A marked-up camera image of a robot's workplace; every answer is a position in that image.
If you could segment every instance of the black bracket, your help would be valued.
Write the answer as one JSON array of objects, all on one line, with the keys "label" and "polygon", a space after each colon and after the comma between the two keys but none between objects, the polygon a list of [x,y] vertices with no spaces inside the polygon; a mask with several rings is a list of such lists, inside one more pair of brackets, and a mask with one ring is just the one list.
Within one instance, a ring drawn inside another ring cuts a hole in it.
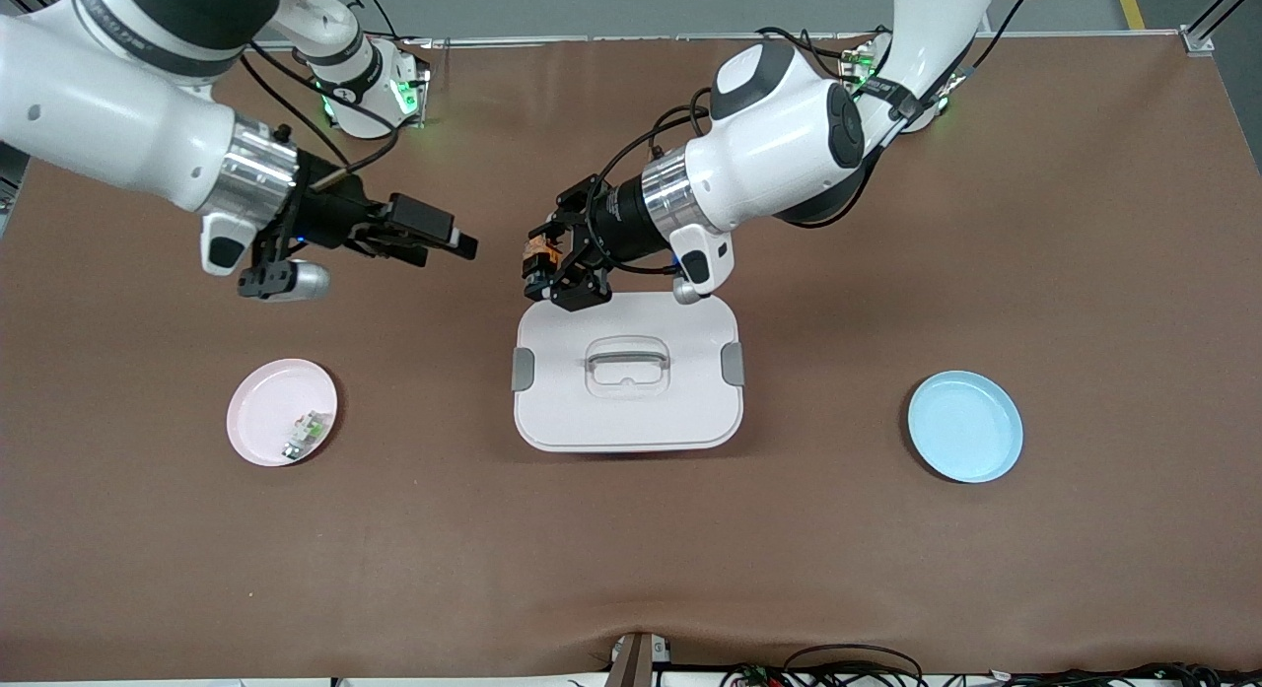
[{"label": "black bracket", "polygon": [[864,81],[859,86],[859,92],[871,93],[890,104],[890,120],[906,117],[907,122],[915,122],[925,112],[925,105],[916,100],[915,93],[911,93],[902,83],[887,81],[880,76]]},{"label": "black bracket", "polygon": [[[577,312],[607,303],[613,297],[610,288],[610,264],[599,255],[587,229],[587,201],[592,187],[597,197],[608,192],[608,183],[593,174],[557,196],[557,211],[545,224],[526,236],[521,260],[525,296],[531,301],[549,299],[562,309]],[[569,253],[562,251],[562,237],[570,234]]]},{"label": "black bracket", "polygon": [[333,164],[298,152],[293,192],[280,215],[254,239],[250,268],[237,279],[239,296],[268,299],[293,290],[298,266],[289,256],[309,244],[415,266],[425,265],[429,249],[466,260],[477,255],[477,239],[461,232],[454,216],[425,202],[398,193],[386,203],[375,202],[353,174],[321,192],[310,188],[334,170]]}]

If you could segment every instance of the white container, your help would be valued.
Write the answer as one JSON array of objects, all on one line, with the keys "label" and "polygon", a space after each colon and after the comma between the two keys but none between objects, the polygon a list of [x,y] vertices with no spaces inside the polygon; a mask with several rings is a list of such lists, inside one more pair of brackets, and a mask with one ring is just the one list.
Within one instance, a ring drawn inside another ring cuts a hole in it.
[{"label": "white container", "polygon": [[711,297],[617,293],[579,312],[530,307],[517,328],[517,431],[562,453],[712,448],[745,414],[736,316]]}]

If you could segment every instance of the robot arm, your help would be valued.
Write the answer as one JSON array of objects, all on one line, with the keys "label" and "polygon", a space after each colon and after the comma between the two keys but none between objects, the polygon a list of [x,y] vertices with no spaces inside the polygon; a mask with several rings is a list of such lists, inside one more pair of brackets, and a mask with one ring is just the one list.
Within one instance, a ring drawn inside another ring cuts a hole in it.
[{"label": "robot arm", "polygon": [[328,273],[289,260],[300,237],[423,265],[429,248],[473,258],[449,213],[395,194],[363,196],[357,177],[294,148],[288,129],[212,102],[211,86],[279,0],[61,0],[0,18],[0,140],[114,187],[202,216],[202,266],[251,268],[239,293],[321,297]]},{"label": "robot arm", "polygon": [[[429,64],[391,40],[369,39],[355,14],[337,0],[280,0],[270,25],[285,34],[326,88],[367,109],[391,126],[424,117]],[[329,101],[346,134],[374,139],[390,131],[381,122]]]},{"label": "robot arm", "polygon": [[[857,97],[785,42],[734,56],[713,81],[709,133],[618,187],[594,182],[601,194],[578,216],[577,197],[559,198],[531,232],[528,297],[572,311],[599,304],[612,296],[611,266],[661,250],[679,261],[680,302],[713,293],[732,272],[737,226],[762,216],[813,222],[844,205],[950,76],[991,1],[895,0],[890,53]],[[574,250],[562,256],[555,242],[567,230]]]}]

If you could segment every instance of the gray end cap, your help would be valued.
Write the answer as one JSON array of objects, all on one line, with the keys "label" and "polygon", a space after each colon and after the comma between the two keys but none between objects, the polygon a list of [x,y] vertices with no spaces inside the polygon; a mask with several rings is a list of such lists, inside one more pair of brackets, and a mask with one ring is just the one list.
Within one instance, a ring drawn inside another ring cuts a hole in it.
[{"label": "gray end cap", "polygon": [[741,354],[741,342],[723,345],[719,360],[723,362],[723,381],[731,386],[745,386],[745,356]]},{"label": "gray end cap", "polygon": [[535,352],[526,347],[512,350],[512,391],[525,391],[535,385]]}]

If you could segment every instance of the table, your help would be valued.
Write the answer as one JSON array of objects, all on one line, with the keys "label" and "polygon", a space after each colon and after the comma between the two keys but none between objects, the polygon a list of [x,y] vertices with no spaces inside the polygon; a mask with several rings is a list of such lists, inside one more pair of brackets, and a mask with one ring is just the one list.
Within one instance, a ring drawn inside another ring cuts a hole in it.
[{"label": "table", "polygon": [[[0,245],[0,678],[587,671],[632,629],[676,662],[1262,660],[1262,179],[1172,35],[1012,39],[847,221],[742,227],[726,446],[519,439],[524,232],[743,45],[429,52],[432,120],[365,181],[456,212],[478,260],[316,251],[312,304],[239,299],[196,217],[33,167]],[[217,93],[292,120],[240,72]],[[336,376],[339,428],[249,466],[227,400],[286,356]],[[1022,409],[991,485],[905,437],[914,386],[954,367]]]}]

